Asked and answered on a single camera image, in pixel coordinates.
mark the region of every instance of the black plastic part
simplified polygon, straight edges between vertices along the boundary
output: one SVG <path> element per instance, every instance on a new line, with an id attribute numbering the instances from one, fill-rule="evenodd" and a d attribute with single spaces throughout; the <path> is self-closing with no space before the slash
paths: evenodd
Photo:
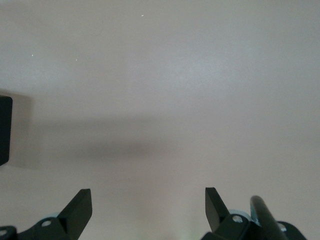
<path id="1" fill-rule="evenodd" d="M 237 214 L 229 213 L 217 190 L 206 188 L 205 214 L 212 232 L 201 240 L 307 240 L 295 226 L 280 221 L 286 228 L 282 232 L 261 197 L 252 197 L 250 203 L 253 221 L 241 215 L 242 221 L 233 219 Z"/>
<path id="2" fill-rule="evenodd" d="M 285 221 L 279 221 L 278 223 L 283 224 L 286 228 L 284 234 L 289 240 L 307 240 L 305 236 L 292 224 Z"/>
<path id="3" fill-rule="evenodd" d="M 0 166 L 9 161 L 12 98 L 0 95 Z"/>
<path id="4" fill-rule="evenodd" d="M 17 229 L 14 226 L 2 226 L 0 227 L 0 232 L 5 232 L 4 235 L 1 234 L 0 240 L 15 240 L 17 239 Z"/>
<path id="5" fill-rule="evenodd" d="M 288 240 L 261 197 L 253 196 L 250 205 L 251 217 L 258 220 L 267 240 Z"/>
<path id="6" fill-rule="evenodd" d="M 235 222 L 233 220 L 234 216 L 237 215 L 230 214 L 229 216 L 227 216 L 214 232 L 214 234 L 228 240 L 244 239 L 244 236 L 246 235 L 246 232 L 250 227 L 250 222 L 243 216 L 239 216 L 242 219 L 242 222 Z"/>
<path id="7" fill-rule="evenodd" d="M 226 205 L 214 187 L 207 187 L 205 189 L 205 214 L 212 232 L 230 215 Z"/>
<path id="8" fill-rule="evenodd" d="M 82 189 L 58 215 L 58 219 L 70 238 L 78 239 L 92 216 L 90 189 Z"/>
<path id="9" fill-rule="evenodd" d="M 91 191 L 82 189 L 58 217 L 42 219 L 19 234 L 14 226 L 2 226 L 0 240 L 77 240 L 91 215 Z"/>
<path id="10" fill-rule="evenodd" d="M 18 234 L 18 240 L 71 240 L 56 217 L 48 217 Z"/>

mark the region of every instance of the black clamp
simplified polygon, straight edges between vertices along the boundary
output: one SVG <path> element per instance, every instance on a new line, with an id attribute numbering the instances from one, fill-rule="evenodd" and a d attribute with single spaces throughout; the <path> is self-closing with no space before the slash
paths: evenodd
<path id="1" fill-rule="evenodd" d="M 57 217 L 47 217 L 17 233 L 14 226 L 0 227 L 0 240 L 77 240 L 92 215 L 90 189 L 82 189 Z"/>
<path id="2" fill-rule="evenodd" d="M 251 217 L 231 214 L 217 190 L 205 189 L 205 214 L 212 232 L 201 240 L 307 240 L 292 224 L 276 222 L 259 196 L 250 201 Z"/>

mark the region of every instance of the black rectangular object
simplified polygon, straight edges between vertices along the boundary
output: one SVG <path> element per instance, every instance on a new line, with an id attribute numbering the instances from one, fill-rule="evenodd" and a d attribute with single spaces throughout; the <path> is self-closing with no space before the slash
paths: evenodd
<path id="1" fill-rule="evenodd" d="M 12 98 L 0 95 L 0 166 L 9 161 Z"/>

